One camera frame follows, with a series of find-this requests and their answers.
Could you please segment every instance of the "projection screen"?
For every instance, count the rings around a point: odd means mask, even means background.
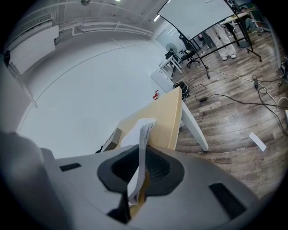
[[[224,0],[170,0],[158,14],[191,39],[234,13]]]

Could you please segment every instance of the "white wall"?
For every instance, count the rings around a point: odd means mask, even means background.
[[[19,134],[56,158],[95,153],[120,120],[153,101],[160,88],[150,75],[164,54],[132,34],[68,40],[24,76],[39,108],[27,110]]]
[[[22,88],[0,61],[0,130],[15,132],[30,103]]]

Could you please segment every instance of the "white pants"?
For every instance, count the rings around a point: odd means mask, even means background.
[[[231,42],[228,36],[226,35],[224,29],[219,24],[216,24],[211,28],[209,28],[208,30],[206,30],[206,33],[211,37],[212,41],[215,43],[217,48]],[[232,54],[236,54],[236,50],[232,44],[226,46],[225,48],[219,49],[218,52],[221,58],[231,56]]]

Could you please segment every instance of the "black chair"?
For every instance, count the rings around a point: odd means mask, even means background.
[[[184,45],[186,47],[185,51],[181,50],[179,52],[179,53],[185,53],[185,55],[181,57],[181,62],[180,63],[182,63],[185,60],[190,60],[190,62],[186,65],[188,68],[191,68],[191,64],[193,62],[200,63],[199,61],[195,60],[195,58],[193,57],[193,55],[196,53],[196,51],[193,48],[193,46],[182,35],[180,35],[179,38],[183,41],[183,43],[184,43]]]

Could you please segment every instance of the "red object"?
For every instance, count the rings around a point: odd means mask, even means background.
[[[155,91],[155,95],[153,96],[154,100],[157,100],[159,98],[159,90]]]

